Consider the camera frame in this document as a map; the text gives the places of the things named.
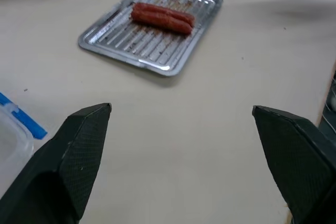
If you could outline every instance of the silver tray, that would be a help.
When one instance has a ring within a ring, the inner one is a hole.
[[[188,36],[132,22],[134,2],[145,2],[195,16]],[[78,39],[80,47],[113,59],[149,69],[164,76],[178,74],[223,0],[122,0]]]

